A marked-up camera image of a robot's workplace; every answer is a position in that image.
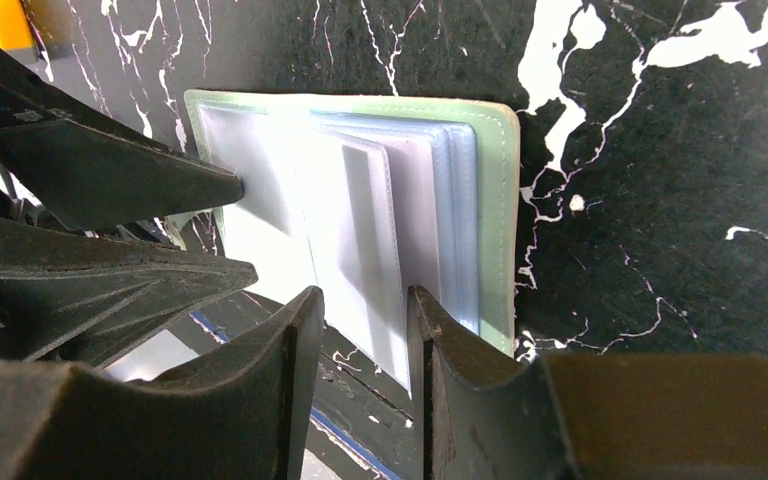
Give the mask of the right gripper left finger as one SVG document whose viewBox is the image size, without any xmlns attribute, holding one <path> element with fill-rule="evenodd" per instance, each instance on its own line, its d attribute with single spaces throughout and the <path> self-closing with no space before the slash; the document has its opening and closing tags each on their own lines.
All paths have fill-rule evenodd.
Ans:
<svg viewBox="0 0 768 480">
<path fill-rule="evenodd" d="M 0 479 L 296 479 L 323 323 L 310 286 L 150 382 L 0 362 Z"/>
</svg>

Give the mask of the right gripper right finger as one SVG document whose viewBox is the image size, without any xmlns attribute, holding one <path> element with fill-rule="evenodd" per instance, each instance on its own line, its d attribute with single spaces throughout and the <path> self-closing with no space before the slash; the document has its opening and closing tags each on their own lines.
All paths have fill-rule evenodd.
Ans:
<svg viewBox="0 0 768 480">
<path fill-rule="evenodd" d="M 552 354 L 522 364 L 408 291 L 420 479 L 768 479 L 768 359 Z"/>
</svg>

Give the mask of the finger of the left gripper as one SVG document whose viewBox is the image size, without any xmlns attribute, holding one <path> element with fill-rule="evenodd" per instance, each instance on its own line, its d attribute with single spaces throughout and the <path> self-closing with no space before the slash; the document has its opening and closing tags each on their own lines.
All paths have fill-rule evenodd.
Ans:
<svg viewBox="0 0 768 480">
<path fill-rule="evenodd" d="M 0 163 L 70 229 L 232 204 L 231 172 L 88 107 L 0 49 Z"/>
<path fill-rule="evenodd" d="M 247 262 L 0 217 L 0 361 L 106 367 L 256 280 Z"/>
</svg>

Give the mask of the green card holder wallet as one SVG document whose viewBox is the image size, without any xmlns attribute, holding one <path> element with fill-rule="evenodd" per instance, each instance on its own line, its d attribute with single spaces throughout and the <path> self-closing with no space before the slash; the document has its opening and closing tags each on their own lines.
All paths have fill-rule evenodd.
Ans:
<svg viewBox="0 0 768 480">
<path fill-rule="evenodd" d="M 401 385 L 407 291 L 514 352 L 520 125 L 501 103 L 189 90 L 200 157 L 234 173 L 215 210 L 226 256 L 286 302 L 308 285 L 325 319 Z"/>
</svg>

